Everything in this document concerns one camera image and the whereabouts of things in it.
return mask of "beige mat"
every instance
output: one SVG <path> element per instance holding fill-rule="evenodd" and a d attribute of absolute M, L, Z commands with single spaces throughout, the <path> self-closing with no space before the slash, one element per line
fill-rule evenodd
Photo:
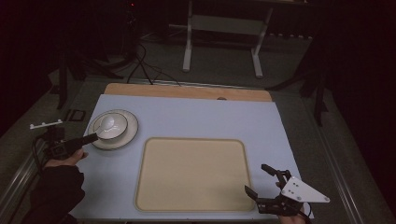
<path fill-rule="evenodd" d="M 245 148 L 237 140 L 150 138 L 135 205 L 142 211 L 249 211 Z"/>

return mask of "table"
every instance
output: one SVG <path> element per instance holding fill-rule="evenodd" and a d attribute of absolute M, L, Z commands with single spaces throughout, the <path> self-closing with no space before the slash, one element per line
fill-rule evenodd
<path fill-rule="evenodd" d="M 139 132 L 131 143 L 117 150 L 84 147 L 90 158 L 79 164 L 85 174 L 86 196 L 72 211 L 77 218 L 188 221 L 274 218 L 259 214 L 256 207 L 243 212 L 142 212 L 136 209 L 139 164 L 144 144 L 152 136 L 240 140 L 246 148 L 252 187 L 261 197 L 274 198 L 279 193 L 276 179 L 261 170 L 262 163 L 288 169 L 300 177 L 276 105 L 267 91 L 110 84 L 99 98 L 91 120 L 113 108 L 133 112 L 139 121 Z"/>
<path fill-rule="evenodd" d="M 263 2 L 268 4 L 268 9 L 266 10 L 266 12 L 263 12 L 265 13 L 263 21 L 195 14 L 192 11 L 192 0 L 190 0 L 187 20 L 187 43 L 184 53 L 183 71 L 190 71 L 192 54 L 192 30 L 204 30 L 240 35 L 256 35 L 258 38 L 255 46 L 251 49 L 251 57 L 256 77 L 263 78 L 263 71 L 260 63 L 259 52 L 262 47 L 262 41 L 264 40 L 269 22 L 271 20 L 271 16 L 274 11 L 274 6 L 282 4 L 294 4 L 296 6 L 304 6 L 306 5 L 306 2 L 304 0 L 261 0 L 257 2 Z"/>

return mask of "floor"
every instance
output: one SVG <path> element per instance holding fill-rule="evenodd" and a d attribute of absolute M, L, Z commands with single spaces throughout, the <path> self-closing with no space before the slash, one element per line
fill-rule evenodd
<path fill-rule="evenodd" d="M 183 30 L 175 31 L 168 41 L 150 34 L 142 37 L 138 55 L 146 55 L 145 69 L 154 84 L 178 83 L 185 86 L 264 90 L 293 75 L 310 43 L 309 39 L 285 40 L 276 36 L 266 37 L 260 53 L 265 75 L 263 79 L 257 79 L 254 76 L 248 44 L 235 45 L 222 39 L 208 43 L 204 35 L 198 35 L 199 38 L 193 39 L 191 70 L 189 73 L 183 72 L 184 35 Z M 4 197 L 0 201 L 2 212 L 7 211 L 4 214 L 0 213 L 1 223 L 10 217 L 16 208 L 16 202 L 24 192 L 24 189 L 13 191 L 13 188 L 8 187 L 12 186 L 13 180 L 19 180 L 17 174 L 29 173 L 22 167 L 25 161 L 31 160 L 30 144 L 37 135 L 37 132 L 28 130 L 29 125 L 63 119 L 68 110 L 86 111 L 84 120 L 68 121 L 64 124 L 66 138 L 82 136 L 96 100 L 108 83 L 125 83 L 131 76 L 129 83 L 149 84 L 143 69 L 138 68 L 132 74 L 136 66 L 137 63 L 133 62 L 114 70 L 123 79 L 110 79 L 90 69 L 87 69 L 89 74 L 85 81 L 76 81 L 69 77 L 68 99 L 61 110 L 56 109 L 58 95 L 47 93 L 2 136 L 0 191 L 4 192 L 4 195 L 10 192 L 14 192 L 15 195 Z M 49 76 L 54 84 L 57 84 L 57 71 Z M 278 107 L 302 178 L 332 199 L 331 203 L 313 203 L 312 209 L 316 217 L 313 223 L 396 223 L 332 100 L 332 94 L 326 91 L 324 102 L 328 111 L 322 113 L 323 127 L 320 128 L 312 116 L 314 98 L 302 98 L 298 92 L 301 85 L 302 82 L 298 82 L 281 91 L 270 93 Z M 28 182 L 26 179 L 19 181 L 24 185 Z M 7 209 L 3 207 L 5 199 L 10 199 Z M 12 223 L 19 223 L 28 208 L 26 196 L 21 201 L 20 208 L 16 210 Z M 80 223 L 119 222 L 81 220 Z"/>

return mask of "white stand leg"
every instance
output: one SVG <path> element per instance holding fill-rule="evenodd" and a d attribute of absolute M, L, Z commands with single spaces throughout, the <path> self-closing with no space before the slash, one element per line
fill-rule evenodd
<path fill-rule="evenodd" d="M 192 0 L 189 2 L 189 18 L 187 20 L 187 44 L 186 50 L 184 52 L 184 62 L 183 62 L 183 72 L 190 71 L 190 64 L 191 64 L 191 33 L 192 33 Z"/>
<path fill-rule="evenodd" d="M 254 49 L 251 50 L 251 59 L 253 60 L 254 73 L 256 74 L 256 78 L 263 78 L 259 54 L 256 54 Z"/>
<path fill-rule="evenodd" d="M 253 60 L 253 66 L 254 66 L 254 72 L 256 73 L 256 78 L 264 77 L 264 75 L 262 74 L 262 66 L 260 64 L 259 52 L 260 52 L 260 48 L 262 47 L 262 41 L 264 40 L 265 32 L 267 31 L 268 23 L 271 19 L 272 12 L 273 9 L 269 8 L 265 21 L 262 23 L 262 30 L 260 31 L 257 45 L 255 48 L 251 49 L 251 57 Z"/>

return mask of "wooden edge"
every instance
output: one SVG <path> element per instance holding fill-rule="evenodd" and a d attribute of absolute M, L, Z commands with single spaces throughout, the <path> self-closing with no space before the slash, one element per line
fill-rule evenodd
<path fill-rule="evenodd" d="M 180 87 L 164 85 L 110 83 L 105 89 L 105 94 L 214 100 L 223 98 L 226 100 L 235 101 L 272 102 L 271 95 L 268 91 L 254 91 L 217 87 Z"/>

